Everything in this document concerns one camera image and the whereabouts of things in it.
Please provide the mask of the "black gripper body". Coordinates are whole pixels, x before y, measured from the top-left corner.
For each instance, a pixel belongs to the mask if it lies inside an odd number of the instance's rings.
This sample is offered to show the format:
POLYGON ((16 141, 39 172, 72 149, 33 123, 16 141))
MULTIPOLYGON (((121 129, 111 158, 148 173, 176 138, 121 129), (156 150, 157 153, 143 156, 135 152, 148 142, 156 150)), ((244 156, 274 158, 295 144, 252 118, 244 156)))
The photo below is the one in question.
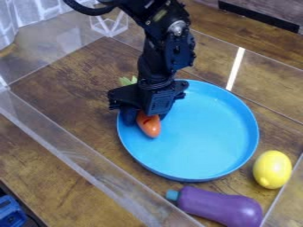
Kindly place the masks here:
POLYGON ((129 106, 143 110, 148 116, 167 114, 173 102, 184 98, 188 87, 185 80, 172 80, 167 86, 151 90, 139 83, 121 86, 108 91, 109 109, 129 106))

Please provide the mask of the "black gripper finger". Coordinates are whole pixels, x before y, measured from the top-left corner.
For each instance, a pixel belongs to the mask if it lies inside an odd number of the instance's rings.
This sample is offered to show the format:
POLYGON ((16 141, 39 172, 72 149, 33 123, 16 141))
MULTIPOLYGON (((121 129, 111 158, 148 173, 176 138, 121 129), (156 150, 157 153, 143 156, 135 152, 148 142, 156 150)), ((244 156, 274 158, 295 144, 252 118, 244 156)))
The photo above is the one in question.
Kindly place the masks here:
POLYGON ((120 108, 120 117, 121 117, 123 123, 127 126, 131 126, 136 123, 139 111, 140 110, 132 106, 123 106, 120 108))

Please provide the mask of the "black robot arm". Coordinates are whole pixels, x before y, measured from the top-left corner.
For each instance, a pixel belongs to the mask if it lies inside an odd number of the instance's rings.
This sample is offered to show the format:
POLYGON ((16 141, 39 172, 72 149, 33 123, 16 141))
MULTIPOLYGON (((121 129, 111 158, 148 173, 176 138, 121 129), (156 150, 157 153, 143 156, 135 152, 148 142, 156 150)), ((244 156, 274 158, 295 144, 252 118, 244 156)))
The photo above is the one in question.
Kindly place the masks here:
POLYGON ((193 64, 195 40, 189 14, 177 0, 97 0, 119 7, 141 26, 145 34, 137 61, 137 82, 108 92, 109 107, 132 125, 140 113, 164 117, 188 82, 176 81, 176 71, 193 64))

